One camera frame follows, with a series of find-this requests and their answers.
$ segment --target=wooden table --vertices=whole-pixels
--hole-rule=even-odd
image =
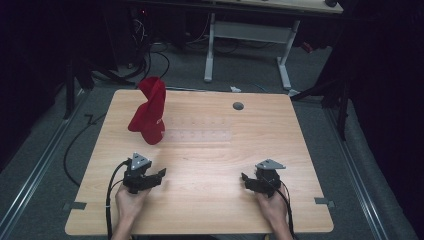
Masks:
[[[282,94],[167,91],[165,138],[148,145],[127,130],[139,90],[118,90],[93,150],[71,210],[70,235],[105,235],[105,198],[114,169],[133,152],[152,160],[147,175],[167,168],[162,185],[150,192],[133,234],[269,233],[254,193],[244,188],[241,173],[254,178],[255,164],[273,159],[287,185],[296,232],[333,229],[323,193],[290,98]],[[235,110],[234,102],[244,105]],[[122,179],[118,172],[116,181]],[[112,223],[117,211],[112,192]]]

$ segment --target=black cable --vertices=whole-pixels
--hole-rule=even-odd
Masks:
[[[112,186],[113,183],[113,179],[115,179],[115,175],[118,172],[118,170],[124,166],[124,165],[128,165],[131,164],[131,159],[128,158],[128,160],[123,161],[121,164],[119,164],[119,166],[115,169],[115,171],[113,171],[112,177],[110,178],[109,181],[109,186],[107,188],[107,193],[106,193],[106,225],[107,225],[107,236],[108,239],[112,239],[112,221],[111,221],[111,214],[110,214],[110,193],[112,192],[113,187],[115,187],[116,183]]]
[[[258,88],[260,88],[260,89],[262,89],[262,91],[264,91],[264,92],[266,92],[266,93],[269,93],[269,91],[268,90],[266,90],[264,87],[262,87],[261,85],[258,85],[258,84],[256,84],[256,83],[251,83],[251,84],[253,84],[253,85],[255,85],[256,87],[258,87]]]
[[[166,59],[167,63],[168,63],[168,65],[166,66],[165,72],[164,72],[164,73],[162,73],[162,75],[159,77],[159,78],[162,78],[162,77],[163,77],[163,76],[165,76],[165,74],[168,72],[168,70],[169,70],[169,66],[170,66],[171,64],[170,64],[169,58],[168,58],[168,57],[166,57],[164,54],[162,54],[162,53],[160,53],[160,52],[156,52],[156,54],[159,54],[159,55],[161,55],[162,57],[164,57],[164,58]]]
[[[149,74],[149,72],[150,72],[150,67],[151,67],[151,65],[152,65],[152,57],[151,57],[151,55],[150,55],[150,51],[148,52],[148,54],[147,54],[147,57],[148,57],[148,59],[149,59],[149,65],[148,65],[148,67],[147,67],[147,70],[144,72],[144,75],[143,75],[143,77],[141,78],[141,80],[135,85],[135,87],[134,87],[134,89],[137,89],[138,88],[138,84],[141,82],[141,81],[143,81],[146,77],[147,77],[147,75]]]
[[[288,191],[286,185],[284,183],[283,183],[283,185],[284,185],[284,187],[286,188],[286,191],[287,191],[287,198],[284,197],[284,194],[280,190],[276,189],[276,191],[278,192],[278,194],[280,194],[280,196],[283,198],[284,202],[287,204],[287,214],[289,216],[289,230],[290,230],[290,233],[291,233],[293,239],[297,239],[296,235],[294,234],[293,214],[292,214],[291,205],[290,205],[290,194],[289,194],[289,191]]]
[[[275,45],[277,45],[277,43],[273,43],[273,42],[266,42],[264,43],[262,46],[255,46],[252,44],[248,44],[248,41],[241,41],[240,45],[241,46],[245,46],[245,47],[249,47],[249,48],[254,48],[254,49],[263,49],[263,48],[269,48],[269,47],[273,47]]]
[[[66,149],[65,155],[63,156],[63,170],[65,171],[66,176],[68,176],[69,180],[71,180],[77,187],[80,187],[80,183],[78,183],[69,173],[68,167],[66,166],[66,161],[68,158],[69,151],[74,145],[75,141],[81,136],[82,133],[85,132],[90,126],[96,124],[100,119],[104,118],[106,116],[106,113],[102,114],[100,117],[96,118],[93,122],[89,123],[87,126],[85,126],[79,133],[72,139],[71,143],[69,144],[68,148]]]
[[[130,78],[136,77],[137,75],[139,75],[140,73],[142,73],[143,71],[145,71],[146,65],[147,65],[146,60],[145,60],[144,57],[142,57],[141,60],[140,60],[139,65],[137,67],[137,69],[135,71],[133,71],[133,72],[131,72],[131,73],[129,73],[129,74],[121,77],[121,78],[127,80],[127,79],[130,79]],[[96,78],[96,79],[101,80],[101,81],[111,81],[111,78],[99,76],[95,72],[91,72],[91,76],[93,78]]]
[[[208,42],[206,42],[206,44],[203,44],[203,42],[208,40],[208,39],[209,39],[209,37],[198,40],[197,42],[186,43],[185,46],[188,47],[188,48],[194,49],[194,50],[203,50],[203,49],[208,48],[208,46],[209,46]],[[203,44],[203,46],[202,47],[193,47],[193,45],[195,45],[195,44]]]
[[[116,184],[118,184],[118,183],[120,183],[122,181],[124,181],[124,179],[121,179],[121,180],[117,181],[116,183],[114,183],[113,186],[112,186],[112,189],[116,186]]]
[[[190,44],[194,44],[194,43],[202,42],[202,41],[205,41],[205,40],[209,39],[209,37],[205,37],[205,38],[203,38],[203,39],[202,39],[202,37],[205,35],[205,32],[206,32],[206,30],[208,29],[208,26],[209,26],[209,20],[210,20],[210,18],[211,18],[211,14],[209,13],[209,14],[208,14],[208,18],[206,19],[205,27],[203,28],[202,33],[199,35],[199,37],[195,38],[195,40],[190,41],[190,42],[186,42],[186,44],[185,44],[185,45],[186,45],[187,47],[192,48],[192,49],[204,49],[204,48],[193,48],[193,47],[191,47],[191,46],[190,46]]]
[[[215,52],[217,52],[217,53],[220,53],[220,54],[230,54],[230,53],[233,53],[233,52],[235,52],[238,48],[239,48],[239,43],[240,43],[240,41],[239,40],[237,40],[237,39],[226,39],[227,41],[224,41],[224,42],[235,42],[235,46],[234,46],[234,48],[233,49],[231,49],[231,50],[229,50],[229,51],[226,51],[226,52],[224,52],[224,51],[219,51],[218,49],[217,49],[217,47],[218,46],[215,46],[215,44],[214,44],[214,51]]]

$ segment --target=white desk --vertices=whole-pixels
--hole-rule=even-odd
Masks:
[[[214,2],[246,4],[260,7],[282,8],[298,11],[312,11],[328,14],[340,14],[343,9],[339,4],[336,7],[328,7],[323,0],[215,0]],[[277,65],[280,71],[283,87],[291,89],[291,83],[286,69],[286,61],[300,21],[296,20],[291,28],[272,27],[264,25],[244,24],[235,22],[215,21],[215,14],[211,14],[209,31],[209,49],[206,57],[205,77],[206,82],[212,81],[213,60],[214,60],[214,39],[215,37],[234,38],[250,41],[272,42],[285,44],[281,57],[277,58]]]

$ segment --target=handheld controller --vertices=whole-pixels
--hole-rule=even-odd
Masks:
[[[275,189],[281,187],[280,175],[278,175],[276,169],[285,169],[286,167],[271,159],[260,162],[255,166],[257,168],[256,179],[251,179],[246,174],[241,173],[246,189],[258,193],[266,193],[268,197],[272,197]]]
[[[157,174],[146,176],[146,170],[152,166],[152,161],[138,153],[133,154],[131,164],[127,165],[124,173],[124,186],[129,188],[129,192],[136,194],[138,191],[153,188],[162,183],[162,178],[166,174],[166,168]]]

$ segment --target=aluminum rail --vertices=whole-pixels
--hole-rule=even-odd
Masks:
[[[9,239],[9,236],[12,233],[15,224],[19,220],[32,195],[37,189],[39,183],[43,179],[43,176],[46,173],[48,167],[50,166],[50,163],[53,160],[52,156],[55,153],[63,136],[65,135],[66,130],[68,129],[70,123],[78,112],[80,106],[87,99],[88,95],[89,92],[84,92],[83,90],[80,90],[80,92],[78,93],[78,102],[75,110],[72,112],[69,118],[64,119],[62,121],[62,123],[54,133],[53,137],[50,139],[40,159],[38,160],[37,165],[32,170],[25,184],[22,186],[18,195],[16,196],[15,200],[7,211],[6,215],[3,217],[0,223],[0,239]]]
[[[378,240],[389,239],[387,236],[386,230],[384,228],[384,225],[378,215],[374,202],[371,199],[368,193],[368,190],[365,187],[364,182],[362,181],[361,175],[359,174],[358,168],[356,167],[355,161],[353,160],[353,157],[349,151],[349,148],[346,142],[341,139],[337,131],[336,116],[334,115],[331,109],[325,108],[323,110],[327,120],[332,125],[331,129],[333,130],[334,136],[337,138],[339,147],[344,155],[344,160],[348,170],[349,177],[352,181],[353,188],[356,192],[359,203],[361,204],[365,218],[368,221],[368,224],[371,228],[374,238]]]

